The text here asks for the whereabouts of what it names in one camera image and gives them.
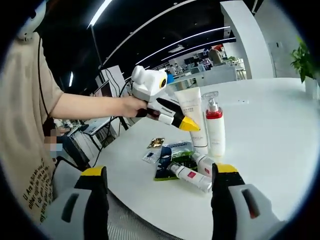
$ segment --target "white table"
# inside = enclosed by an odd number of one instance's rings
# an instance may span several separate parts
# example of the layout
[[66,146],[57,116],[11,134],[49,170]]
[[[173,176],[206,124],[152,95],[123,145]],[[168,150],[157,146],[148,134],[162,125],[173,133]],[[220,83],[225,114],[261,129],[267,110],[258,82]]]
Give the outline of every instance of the white table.
[[[313,179],[319,149],[319,114],[297,78],[244,80],[203,87],[219,91],[226,154],[244,181],[272,202],[280,220],[297,210]],[[128,208],[161,230],[186,240],[209,240],[211,195],[182,180],[153,181],[154,166],[141,160],[152,138],[189,140],[188,132],[142,119],[100,155],[108,187]]]

